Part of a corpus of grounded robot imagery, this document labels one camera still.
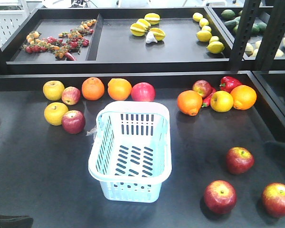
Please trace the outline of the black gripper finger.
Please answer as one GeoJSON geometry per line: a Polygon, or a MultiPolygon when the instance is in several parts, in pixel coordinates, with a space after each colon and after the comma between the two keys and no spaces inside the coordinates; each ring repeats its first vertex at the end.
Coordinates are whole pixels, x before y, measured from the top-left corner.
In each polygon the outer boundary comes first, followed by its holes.
{"type": "Polygon", "coordinates": [[[265,143],[265,151],[274,161],[285,164],[285,142],[268,141],[265,143]]]}
{"type": "Polygon", "coordinates": [[[0,215],[0,228],[31,228],[33,221],[30,216],[0,215]]]}

